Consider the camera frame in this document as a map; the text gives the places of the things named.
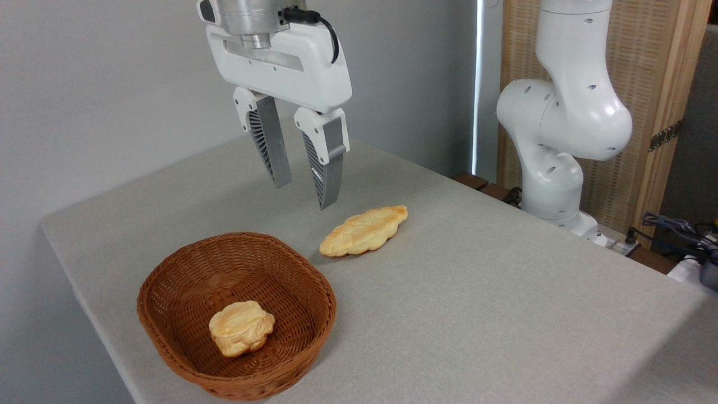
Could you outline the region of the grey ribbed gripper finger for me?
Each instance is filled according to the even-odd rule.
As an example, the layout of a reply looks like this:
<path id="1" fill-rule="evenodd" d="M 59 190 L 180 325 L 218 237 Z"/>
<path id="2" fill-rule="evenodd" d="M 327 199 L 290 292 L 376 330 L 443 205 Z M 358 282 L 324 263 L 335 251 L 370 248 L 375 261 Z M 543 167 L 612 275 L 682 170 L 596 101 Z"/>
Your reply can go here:
<path id="1" fill-rule="evenodd" d="M 326 209 L 338 199 L 343 156 L 351 149 L 344 112 L 336 108 L 318 113 L 299 107 L 294 121 L 302 131 L 320 209 Z"/>
<path id="2" fill-rule="evenodd" d="M 233 93 L 241 126 L 253 139 L 276 187 L 292 181 L 289 159 L 273 97 L 236 87 Z"/>

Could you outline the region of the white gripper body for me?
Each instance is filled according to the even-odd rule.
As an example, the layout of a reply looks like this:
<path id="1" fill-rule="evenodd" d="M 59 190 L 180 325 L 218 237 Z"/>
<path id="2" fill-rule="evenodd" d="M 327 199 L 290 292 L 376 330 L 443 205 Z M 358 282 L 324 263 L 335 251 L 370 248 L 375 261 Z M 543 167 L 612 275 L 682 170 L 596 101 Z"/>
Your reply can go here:
<path id="1" fill-rule="evenodd" d="M 207 25 L 206 34 L 221 76 L 300 107 L 326 113 L 351 98 L 352 87 L 343 53 L 335 63 L 330 31 L 322 25 L 290 25 L 270 36 L 270 48 L 253 49 L 240 36 Z"/>

